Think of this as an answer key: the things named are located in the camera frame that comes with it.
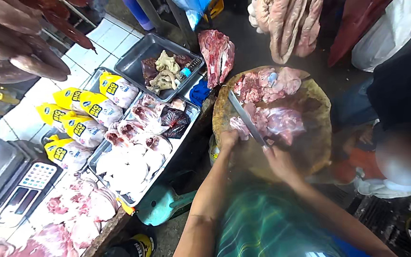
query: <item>green plastic stool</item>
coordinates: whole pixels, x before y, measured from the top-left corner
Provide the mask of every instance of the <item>green plastic stool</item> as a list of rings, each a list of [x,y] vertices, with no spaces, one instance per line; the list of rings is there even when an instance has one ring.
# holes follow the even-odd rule
[[[190,204],[197,190],[177,195],[169,185],[153,185],[136,207],[137,216],[145,225],[158,226],[168,221],[174,213]]]

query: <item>person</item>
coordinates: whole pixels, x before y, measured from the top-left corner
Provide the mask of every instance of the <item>person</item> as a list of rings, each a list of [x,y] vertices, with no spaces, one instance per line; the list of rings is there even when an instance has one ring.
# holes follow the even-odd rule
[[[196,193],[174,257],[396,256],[306,183],[289,153],[264,149],[284,182],[270,185],[245,171],[229,172],[238,132],[220,138],[220,153]]]

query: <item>hand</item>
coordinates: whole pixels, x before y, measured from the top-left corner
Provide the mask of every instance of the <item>hand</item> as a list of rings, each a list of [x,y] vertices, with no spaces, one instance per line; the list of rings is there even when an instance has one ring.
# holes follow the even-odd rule
[[[263,151],[272,171],[278,178],[288,184],[294,181],[303,181],[288,152],[280,150],[277,146],[263,147]]]
[[[239,132],[236,129],[223,131],[220,135],[221,150],[231,150],[239,140]]]

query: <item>knife blade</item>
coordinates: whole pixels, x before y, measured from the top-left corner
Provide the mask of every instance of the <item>knife blade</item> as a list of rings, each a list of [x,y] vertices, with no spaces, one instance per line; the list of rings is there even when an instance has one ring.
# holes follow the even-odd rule
[[[258,142],[261,146],[267,146],[266,141],[263,139],[261,134],[258,132],[258,129],[256,129],[256,126],[253,124],[252,119],[250,118],[248,113],[242,108],[242,106],[239,103],[239,100],[237,99],[236,95],[234,95],[234,92],[232,92],[232,90],[229,90],[228,99],[231,102],[234,109],[236,109],[237,113],[240,116],[240,119],[242,119],[245,126],[247,126],[248,131],[250,132],[252,137],[256,140],[256,142]]]

